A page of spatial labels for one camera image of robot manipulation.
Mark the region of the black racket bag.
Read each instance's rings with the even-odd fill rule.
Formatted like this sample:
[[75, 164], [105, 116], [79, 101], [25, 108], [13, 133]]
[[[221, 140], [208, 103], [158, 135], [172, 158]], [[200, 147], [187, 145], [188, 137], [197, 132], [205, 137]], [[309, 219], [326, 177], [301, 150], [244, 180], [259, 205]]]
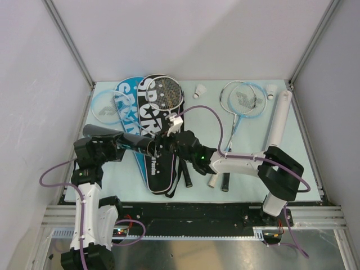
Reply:
[[[150, 134], [159, 133], [163, 128], [168, 129], [166, 120], [169, 111], [159, 111], [150, 106], [146, 99], [146, 90], [154, 91], [157, 78], [161, 82], [174, 84], [176, 80], [168, 75], [153, 74], [141, 80], [137, 89], [138, 121], [143, 127], [141, 134], [149, 137]], [[178, 182], [177, 157], [171, 154], [162, 154], [159, 157], [136, 155], [143, 173], [143, 180], [148, 190], [155, 195], [165, 195], [168, 198], [174, 196]]]

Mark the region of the shuttlecock top right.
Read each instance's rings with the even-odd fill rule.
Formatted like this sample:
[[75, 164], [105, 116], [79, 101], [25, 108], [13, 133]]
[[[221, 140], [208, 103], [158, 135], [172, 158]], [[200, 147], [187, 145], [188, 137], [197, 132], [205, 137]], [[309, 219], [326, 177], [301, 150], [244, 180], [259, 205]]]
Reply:
[[273, 100], [277, 94], [278, 86], [275, 84], [268, 84], [265, 87], [265, 91], [267, 93], [267, 99]]

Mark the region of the white racket on black bag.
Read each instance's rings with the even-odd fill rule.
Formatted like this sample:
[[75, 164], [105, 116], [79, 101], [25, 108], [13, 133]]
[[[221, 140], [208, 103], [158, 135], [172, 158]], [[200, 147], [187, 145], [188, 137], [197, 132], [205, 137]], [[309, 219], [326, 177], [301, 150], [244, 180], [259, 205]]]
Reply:
[[158, 111], [176, 113], [184, 102], [184, 93], [179, 83], [172, 77], [162, 75], [152, 79], [146, 88], [146, 100], [149, 105]]

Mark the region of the light blue racket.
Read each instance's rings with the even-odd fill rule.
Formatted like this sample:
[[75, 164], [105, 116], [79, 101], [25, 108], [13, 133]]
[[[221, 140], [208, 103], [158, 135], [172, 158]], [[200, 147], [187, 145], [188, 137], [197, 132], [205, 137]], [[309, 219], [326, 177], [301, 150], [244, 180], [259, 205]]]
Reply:
[[[102, 124], [106, 125], [118, 125], [122, 124], [119, 122], [118, 112], [114, 106], [114, 93], [115, 90], [105, 90], [97, 94], [91, 103], [91, 112], [93, 116]], [[142, 130], [140, 135], [150, 135], [146, 131]]]
[[223, 87], [219, 101], [221, 107], [233, 115], [231, 135], [224, 149], [229, 152], [241, 119], [258, 117], [266, 108], [267, 96], [263, 88], [254, 83], [234, 80]]

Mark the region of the aluminium frame rail front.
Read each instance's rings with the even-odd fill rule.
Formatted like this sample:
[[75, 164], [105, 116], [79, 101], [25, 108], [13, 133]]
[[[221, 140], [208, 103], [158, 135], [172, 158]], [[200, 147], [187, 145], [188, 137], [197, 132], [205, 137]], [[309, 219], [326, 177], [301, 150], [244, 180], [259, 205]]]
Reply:
[[[289, 206], [282, 216], [284, 229], [292, 230], [345, 230], [347, 223], [339, 206]], [[247, 215], [238, 221], [210, 218], [190, 220], [146, 218], [140, 216], [126, 235], [115, 234], [115, 240], [219, 240], [262, 241], [265, 231], [275, 231], [275, 226], [250, 221]], [[54, 238], [70, 239], [74, 236], [74, 206], [49, 206], [41, 226], [53, 231]]]

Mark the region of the light blue racket right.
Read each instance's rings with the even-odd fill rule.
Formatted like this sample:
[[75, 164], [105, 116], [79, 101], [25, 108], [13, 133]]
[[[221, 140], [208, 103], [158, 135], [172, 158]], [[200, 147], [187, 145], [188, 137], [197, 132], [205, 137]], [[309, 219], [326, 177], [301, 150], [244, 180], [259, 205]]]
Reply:
[[241, 119], [258, 117], [266, 108], [267, 96], [263, 88], [254, 83], [234, 80], [223, 87], [219, 101], [221, 107], [233, 115], [231, 135], [224, 149], [229, 152]]

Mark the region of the light blue racket left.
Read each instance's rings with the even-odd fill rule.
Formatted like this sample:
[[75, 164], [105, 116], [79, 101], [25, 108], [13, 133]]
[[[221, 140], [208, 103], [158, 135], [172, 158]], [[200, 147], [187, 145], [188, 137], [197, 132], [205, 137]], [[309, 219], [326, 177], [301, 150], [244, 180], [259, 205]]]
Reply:
[[[119, 122], [118, 112], [114, 106], [114, 93], [115, 90], [105, 90], [97, 94], [91, 103], [91, 112], [93, 116], [102, 124], [106, 125], [118, 125], [122, 124]], [[140, 135], [150, 135], [146, 131], [142, 130]]]

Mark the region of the white racket black grip left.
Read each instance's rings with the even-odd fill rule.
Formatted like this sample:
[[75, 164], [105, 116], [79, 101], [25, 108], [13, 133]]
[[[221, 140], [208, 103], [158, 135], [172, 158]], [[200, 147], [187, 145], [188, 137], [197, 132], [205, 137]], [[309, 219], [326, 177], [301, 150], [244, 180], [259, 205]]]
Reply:
[[[152, 136], [155, 134], [154, 132], [150, 131], [149, 129], [142, 127], [138, 121], [135, 121], [135, 119], [132, 116], [130, 116], [130, 114], [133, 111], [133, 109], [132, 109], [133, 105], [132, 105], [132, 100], [130, 99], [130, 96], [126, 95], [125, 93], [123, 93], [121, 91], [115, 91], [113, 100], [114, 100], [114, 106], [118, 112], [119, 122], [122, 124], [123, 128], [125, 128], [125, 122], [130, 122], [137, 127], [137, 131], [139, 131], [139, 132], [146, 131], [148, 134], [150, 134]], [[193, 184], [192, 184], [191, 177], [190, 177], [190, 174], [188, 171], [188, 167], [187, 167], [185, 161], [182, 159], [179, 160], [178, 178], [180, 178], [181, 174], [183, 174], [183, 176], [184, 176], [185, 186], [187, 188], [192, 187]]]

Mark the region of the white shuttlecock tube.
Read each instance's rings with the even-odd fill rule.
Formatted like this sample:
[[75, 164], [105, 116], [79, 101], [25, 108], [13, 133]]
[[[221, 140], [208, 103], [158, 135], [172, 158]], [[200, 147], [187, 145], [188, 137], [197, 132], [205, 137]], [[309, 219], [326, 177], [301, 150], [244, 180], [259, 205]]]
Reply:
[[293, 94], [290, 91], [282, 91], [278, 95], [265, 149], [270, 146], [280, 146], [285, 131], [292, 96]]

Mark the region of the black shuttlecock tube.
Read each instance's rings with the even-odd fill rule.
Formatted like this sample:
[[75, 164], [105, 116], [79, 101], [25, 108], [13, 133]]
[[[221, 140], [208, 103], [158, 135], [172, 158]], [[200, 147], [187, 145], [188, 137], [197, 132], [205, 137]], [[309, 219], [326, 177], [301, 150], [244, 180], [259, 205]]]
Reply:
[[153, 138], [99, 127], [93, 124], [86, 124], [83, 127], [82, 133], [83, 136], [91, 138], [92, 136], [97, 135], [116, 134], [118, 135], [118, 139], [116, 140], [116, 143], [113, 144], [117, 149], [132, 150], [148, 156], [153, 156], [154, 149], [156, 149]]

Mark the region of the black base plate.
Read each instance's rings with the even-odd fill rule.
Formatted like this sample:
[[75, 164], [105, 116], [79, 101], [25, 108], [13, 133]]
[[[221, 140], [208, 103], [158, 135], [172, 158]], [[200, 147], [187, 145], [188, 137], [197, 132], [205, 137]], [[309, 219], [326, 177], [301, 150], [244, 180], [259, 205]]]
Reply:
[[287, 214], [287, 209], [277, 217], [262, 212], [259, 204], [229, 203], [229, 204], [206, 204], [206, 203], [151, 203], [151, 202], [121, 202], [122, 213], [115, 222], [115, 226], [123, 222], [141, 224], [140, 216], [146, 218], [180, 219], [189, 221], [192, 218], [207, 220], [215, 218], [220, 221], [239, 221], [247, 215], [250, 221], [256, 221], [261, 225], [275, 226], [282, 216]]

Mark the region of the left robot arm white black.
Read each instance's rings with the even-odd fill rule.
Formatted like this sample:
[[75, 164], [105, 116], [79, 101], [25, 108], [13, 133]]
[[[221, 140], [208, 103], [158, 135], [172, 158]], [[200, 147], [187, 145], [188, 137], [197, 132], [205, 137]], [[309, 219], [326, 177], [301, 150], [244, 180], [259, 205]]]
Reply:
[[114, 269], [112, 236], [125, 211], [117, 196], [102, 198], [102, 166], [121, 161], [116, 136], [93, 136], [74, 143], [76, 160], [71, 184], [76, 187], [76, 213], [70, 250], [61, 254], [63, 269]]

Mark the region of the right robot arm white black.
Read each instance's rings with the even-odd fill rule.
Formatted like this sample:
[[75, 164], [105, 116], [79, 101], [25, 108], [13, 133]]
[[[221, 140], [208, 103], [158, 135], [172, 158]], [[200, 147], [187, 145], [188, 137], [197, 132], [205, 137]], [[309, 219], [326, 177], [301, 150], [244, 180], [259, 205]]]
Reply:
[[190, 162], [202, 175], [237, 173], [258, 177], [268, 188], [260, 211], [261, 221], [274, 225], [284, 206], [296, 199], [304, 167], [280, 148], [270, 146], [265, 152], [235, 155], [202, 145], [190, 130], [171, 136], [158, 134], [148, 147], [149, 153], [159, 156], [177, 155]]

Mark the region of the blue racket bag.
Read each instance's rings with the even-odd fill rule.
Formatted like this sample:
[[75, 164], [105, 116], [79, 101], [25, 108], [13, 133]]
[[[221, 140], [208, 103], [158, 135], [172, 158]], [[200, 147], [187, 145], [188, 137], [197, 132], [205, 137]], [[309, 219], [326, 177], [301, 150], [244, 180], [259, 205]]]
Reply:
[[115, 87], [115, 90], [121, 92], [121, 94], [114, 94], [114, 98], [118, 99], [115, 103], [124, 131], [136, 135], [141, 134], [138, 117], [137, 87], [143, 79], [143, 76], [133, 76], [122, 80]]

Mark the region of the frame post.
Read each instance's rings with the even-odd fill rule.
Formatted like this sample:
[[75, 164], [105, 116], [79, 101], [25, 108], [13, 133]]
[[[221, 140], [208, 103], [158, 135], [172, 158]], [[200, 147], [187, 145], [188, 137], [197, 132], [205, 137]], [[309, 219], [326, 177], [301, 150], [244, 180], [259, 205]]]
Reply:
[[319, 44], [322, 36], [326, 32], [327, 28], [329, 27], [331, 21], [333, 20], [335, 14], [337, 13], [338, 9], [340, 8], [343, 1], [341, 0], [331, 0], [328, 4], [324, 14], [322, 15], [318, 25], [316, 26], [304, 52], [302, 53], [300, 60], [298, 61], [294, 71], [292, 72], [290, 78], [288, 79], [288, 85], [291, 90], [294, 89], [294, 84], [298, 79], [300, 73], [302, 72], [303, 68], [305, 67], [306, 63], [308, 62], [309, 58], [311, 57], [312, 53], [316, 49], [317, 45]]
[[56, 29], [58, 30], [61, 38], [63, 39], [65, 45], [67, 46], [72, 58], [74, 59], [76, 65], [78, 66], [83, 78], [87, 82], [89, 88], [92, 90], [95, 87], [95, 82], [86, 67], [86, 64], [73, 40], [71, 34], [64, 23], [54, 1], [52, 0], [42, 0], [44, 7], [46, 8], [48, 14], [50, 15]]

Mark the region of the right frame post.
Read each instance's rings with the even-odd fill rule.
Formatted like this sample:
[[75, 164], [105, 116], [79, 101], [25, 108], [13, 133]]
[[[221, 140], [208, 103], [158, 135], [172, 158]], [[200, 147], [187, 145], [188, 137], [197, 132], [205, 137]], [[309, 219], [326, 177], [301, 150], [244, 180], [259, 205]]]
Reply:
[[312, 53], [316, 49], [317, 45], [319, 44], [322, 36], [326, 32], [327, 28], [329, 27], [331, 21], [333, 20], [335, 14], [337, 13], [338, 9], [340, 8], [343, 1], [341, 0], [331, 0], [328, 4], [324, 14], [322, 15], [318, 25], [316, 26], [304, 52], [302, 53], [300, 60], [298, 61], [294, 71], [292, 72], [290, 78], [288, 79], [288, 85], [291, 90], [294, 89], [294, 84], [298, 79], [300, 73], [302, 72], [303, 68], [305, 67], [306, 63], [308, 62], [309, 58], [311, 57]]

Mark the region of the left frame post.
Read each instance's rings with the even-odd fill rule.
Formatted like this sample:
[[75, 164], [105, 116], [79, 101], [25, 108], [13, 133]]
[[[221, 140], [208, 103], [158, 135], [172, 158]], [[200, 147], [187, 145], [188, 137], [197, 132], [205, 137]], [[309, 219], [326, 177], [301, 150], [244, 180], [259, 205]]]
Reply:
[[73, 40], [71, 34], [64, 23], [54, 1], [52, 0], [42, 0], [44, 7], [46, 8], [48, 14], [50, 15], [56, 29], [58, 30], [61, 38], [63, 39], [65, 45], [67, 46], [72, 58], [74, 59], [76, 65], [78, 66], [83, 78], [87, 82], [89, 88], [92, 90], [95, 87], [95, 82], [86, 67], [86, 64]]

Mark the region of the white racket right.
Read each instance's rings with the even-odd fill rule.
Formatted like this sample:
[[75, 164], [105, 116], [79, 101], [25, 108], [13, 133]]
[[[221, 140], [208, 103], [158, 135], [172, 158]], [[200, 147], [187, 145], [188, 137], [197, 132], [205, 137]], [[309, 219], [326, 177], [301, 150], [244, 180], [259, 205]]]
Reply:
[[251, 113], [256, 103], [254, 88], [249, 83], [232, 81], [224, 86], [220, 93], [221, 106], [233, 115], [233, 126], [225, 152], [232, 151], [233, 137], [237, 132], [242, 116]]

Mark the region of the shuttlecock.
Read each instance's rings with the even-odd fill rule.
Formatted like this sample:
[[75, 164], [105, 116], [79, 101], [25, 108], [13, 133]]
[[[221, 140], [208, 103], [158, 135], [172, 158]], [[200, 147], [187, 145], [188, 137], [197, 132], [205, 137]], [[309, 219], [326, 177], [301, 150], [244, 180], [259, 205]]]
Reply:
[[201, 95], [203, 95], [204, 93], [207, 92], [207, 88], [206, 86], [204, 86], [203, 84], [198, 84], [195, 88], [195, 92], [193, 94], [193, 98], [197, 99], [199, 98]]
[[268, 84], [265, 87], [265, 91], [267, 93], [267, 99], [273, 100], [277, 94], [278, 86], [275, 84]]

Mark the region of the shuttlecock top centre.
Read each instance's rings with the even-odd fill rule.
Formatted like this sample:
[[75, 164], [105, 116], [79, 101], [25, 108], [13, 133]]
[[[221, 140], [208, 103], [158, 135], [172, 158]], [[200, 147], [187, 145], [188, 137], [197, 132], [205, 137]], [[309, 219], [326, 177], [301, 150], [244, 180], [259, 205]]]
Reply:
[[203, 84], [198, 84], [195, 88], [195, 92], [193, 94], [193, 98], [197, 99], [199, 98], [201, 95], [203, 95], [204, 93], [207, 92], [207, 88], [206, 86], [204, 86]]

